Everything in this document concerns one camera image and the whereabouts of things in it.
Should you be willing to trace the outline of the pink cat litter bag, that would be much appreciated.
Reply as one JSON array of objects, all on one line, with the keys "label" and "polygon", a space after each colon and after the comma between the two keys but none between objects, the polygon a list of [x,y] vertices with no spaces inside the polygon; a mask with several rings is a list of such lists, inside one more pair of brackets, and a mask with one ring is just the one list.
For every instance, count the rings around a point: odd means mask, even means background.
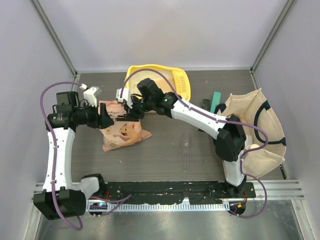
[{"label": "pink cat litter bag", "polygon": [[108,115],[114,120],[113,125],[100,129],[103,135],[103,151],[108,152],[118,148],[131,146],[152,136],[149,131],[142,128],[139,120],[123,120],[122,117],[126,114],[126,111],[116,100],[101,100],[100,103],[105,104]]}]

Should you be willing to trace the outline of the clear plastic scoop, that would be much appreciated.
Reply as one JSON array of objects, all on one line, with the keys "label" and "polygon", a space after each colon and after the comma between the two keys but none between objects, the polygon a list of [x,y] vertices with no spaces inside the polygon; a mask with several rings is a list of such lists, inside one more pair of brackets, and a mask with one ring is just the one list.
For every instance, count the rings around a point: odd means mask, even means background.
[{"label": "clear plastic scoop", "polygon": [[190,155],[191,137],[188,132],[182,134],[180,138],[180,147],[182,149],[182,171],[188,172],[189,169],[189,155]]}]

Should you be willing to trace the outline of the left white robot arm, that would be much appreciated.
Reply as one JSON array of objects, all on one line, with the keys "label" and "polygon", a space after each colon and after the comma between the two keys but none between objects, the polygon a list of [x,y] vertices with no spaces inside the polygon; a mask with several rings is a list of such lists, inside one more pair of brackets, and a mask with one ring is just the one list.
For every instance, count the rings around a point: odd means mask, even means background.
[{"label": "left white robot arm", "polygon": [[85,175],[77,185],[71,176],[72,147],[76,128],[86,125],[93,129],[105,129],[114,124],[106,105],[98,103],[101,90],[90,87],[83,93],[83,104],[75,91],[56,94],[53,112],[47,115],[49,154],[45,182],[41,193],[33,196],[33,203],[48,219],[60,218],[58,210],[65,218],[82,216],[87,200],[102,199],[107,194],[107,186],[100,173]]}]

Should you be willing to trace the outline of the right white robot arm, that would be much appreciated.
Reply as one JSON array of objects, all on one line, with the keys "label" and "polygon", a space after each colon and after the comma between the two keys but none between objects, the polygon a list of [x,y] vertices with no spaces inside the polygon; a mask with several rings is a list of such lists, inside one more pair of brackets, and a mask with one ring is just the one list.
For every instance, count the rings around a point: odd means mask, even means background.
[{"label": "right white robot arm", "polygon": [[247,137],[237,116],[216,115],[182,99],[177,93],[164,93],[150,78],[140,81],[137,88],[138,95],[128,88],[116,92],[116,99],[123,104],[126,116],[142,119],[146,112],[154,111],[204,131],[213,138],[215,153],[222,160],[226,193],[236,198],[244,192],[247,178],[242,173],[240,158]]}]

